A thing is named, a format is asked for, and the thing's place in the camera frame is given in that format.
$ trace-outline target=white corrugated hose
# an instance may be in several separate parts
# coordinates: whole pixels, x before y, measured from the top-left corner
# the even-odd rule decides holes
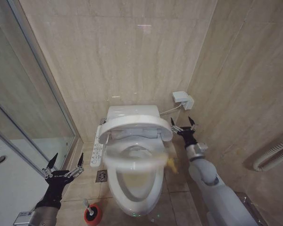
[[[269,149],[267,152],[265,152],[262,156],[257,158],[253,163],[253,168],[256,171],[268,171],[271,168],[275,167],[279,163],[283,161],[283,153],[281,153],[277,158],[271,160],[267,164],[260,166],[264,161],[267,159],[273,157],[275,154],[277,154],[279,151],[283,150],[283,141],[275,146],[273,146],[271,149]]]

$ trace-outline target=power plug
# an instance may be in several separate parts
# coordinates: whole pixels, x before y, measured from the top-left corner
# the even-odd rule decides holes
[[[173,99],[175,103],[181,102],[185,110],[190,110],[193,107],[194,100],[184,91],[173,92]]]

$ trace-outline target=toilet tank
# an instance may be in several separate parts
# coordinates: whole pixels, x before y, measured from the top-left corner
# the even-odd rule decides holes
[[[156,105],[124,105],[109,107],[107,121],[127,115],[151,115],[160,118]]]

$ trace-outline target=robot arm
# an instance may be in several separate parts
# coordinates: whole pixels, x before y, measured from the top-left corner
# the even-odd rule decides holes
[[[61,199],[64,187],[72,182],[83,171],[83,153],[78,165],[72,171],[57,170],[52,172],[58,153],[49,161],[46,168],[42,169],[45,181],[48,183],[47,191],[39,201],[34,211],[20,212],[14,222],[14,226],[55,226],[58,210],[61,207]]]
[[[189,117],[191,127],[178,127],[172,123],[172,131],[183,137],[190,160],[189,174],[197,183],[209,210],[210,226],[257,226],[256,221],[244,207],[235,192],[224,184],[215,166],[204,159],[208,148],[193,137],[195,122]]]

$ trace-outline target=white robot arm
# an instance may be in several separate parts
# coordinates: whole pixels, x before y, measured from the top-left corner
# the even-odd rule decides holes
[[[191,127],[177,127],[173,120],[172,130],[182,136],[190,160],[189,174],[201,190],[208,208],[207,218],[210,226],[257,226],[258,224],[244,207],[235,192],[225,185],[215,166],[204,159],[205,144],[193,137],[194,121],[189,117]]]

